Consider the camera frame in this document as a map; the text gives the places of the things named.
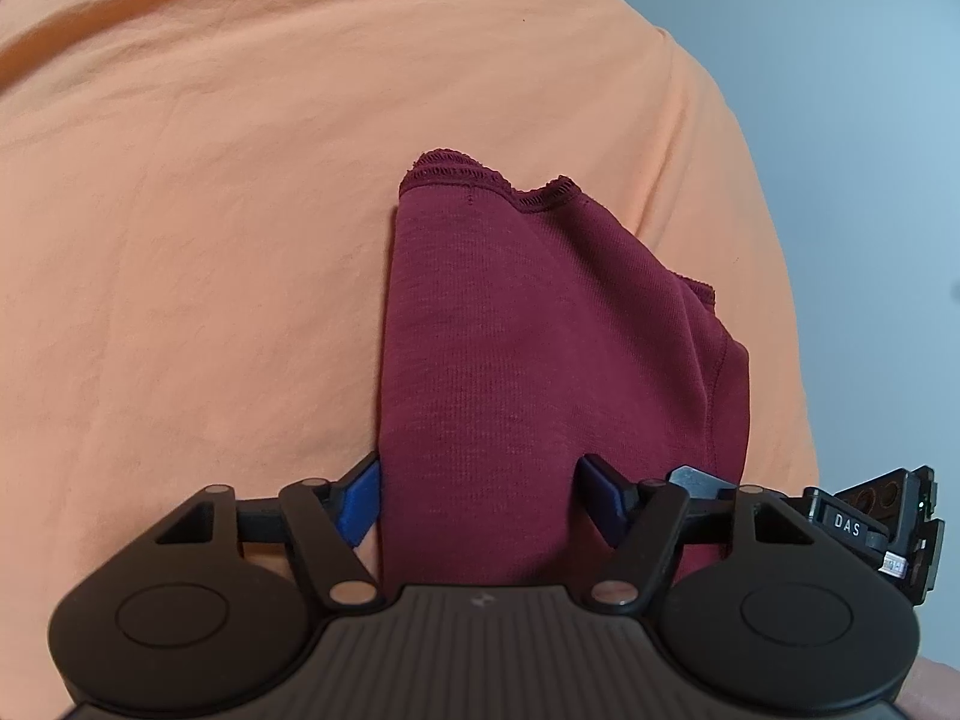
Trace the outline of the person's right hand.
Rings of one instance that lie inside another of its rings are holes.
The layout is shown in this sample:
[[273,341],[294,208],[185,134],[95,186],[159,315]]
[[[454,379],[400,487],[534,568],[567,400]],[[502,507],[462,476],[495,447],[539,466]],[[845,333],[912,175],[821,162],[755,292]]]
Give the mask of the person's right hand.
[[916,720],[960,720],[960,671],[920,656],[896,705]]

